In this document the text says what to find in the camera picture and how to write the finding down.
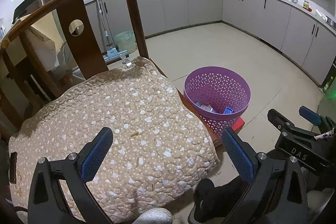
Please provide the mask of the white gloved right hand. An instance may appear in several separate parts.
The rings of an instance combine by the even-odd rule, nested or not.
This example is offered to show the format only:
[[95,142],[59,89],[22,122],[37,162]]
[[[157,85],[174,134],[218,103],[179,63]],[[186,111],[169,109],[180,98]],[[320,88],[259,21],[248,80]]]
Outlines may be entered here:
[[322,191],[311,190],[307,192],[307,204],[309,210],[315,214],[321,213],[334,193],[335,190],[331,188],[325,188]]

